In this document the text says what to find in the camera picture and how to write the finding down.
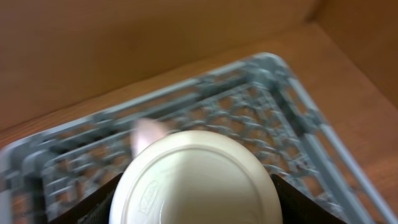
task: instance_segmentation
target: basket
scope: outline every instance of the basket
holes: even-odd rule
[[[0,155],[2,223],[53,220],[122,172],[141,117],[173,133],[201,129],[240,142],[270,174],[348,223],[397,223],[285,62],[267,53],[8,145]]]

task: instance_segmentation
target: plastic crate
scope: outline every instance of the plastic crate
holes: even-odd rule
[[[172,132],[204,129],[237,140],[346,222],[373,223],[372,210],[397,223],[288,66],[267,53],[8,145],[0,156],[2,223],[50,221],[122,172],[131,161],[131,124],[141,117]]]

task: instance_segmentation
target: wooden surface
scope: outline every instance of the wooden surface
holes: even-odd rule
[[[324,1],[317,21],[398,107],[398,1]]]
[[[3,0],[0,129],[301,23],[317,0]]]
[[[0,132],[0,146],[258,52],[284,58],[392,209],[398,212],[398,111],[316,25],[238,47]]]

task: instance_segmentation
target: pink object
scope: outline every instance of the pink object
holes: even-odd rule
[[[131,152],[133,157],[138,156],[152,143],[166,137],[169,131],[164,124],[154,119],[142,118],[133,125],[131,134]]]

